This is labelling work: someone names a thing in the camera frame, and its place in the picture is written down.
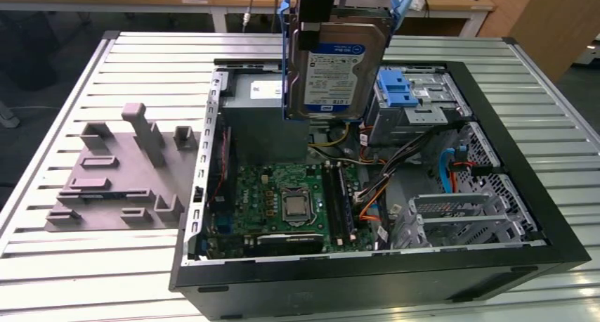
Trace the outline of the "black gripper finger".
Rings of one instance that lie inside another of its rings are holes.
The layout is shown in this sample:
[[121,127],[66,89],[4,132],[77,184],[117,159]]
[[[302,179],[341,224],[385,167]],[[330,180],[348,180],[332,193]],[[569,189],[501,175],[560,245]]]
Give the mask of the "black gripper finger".
[[312,51],[318,45],[320,24],[329,21],[334,0],[297,0],[297,48]]

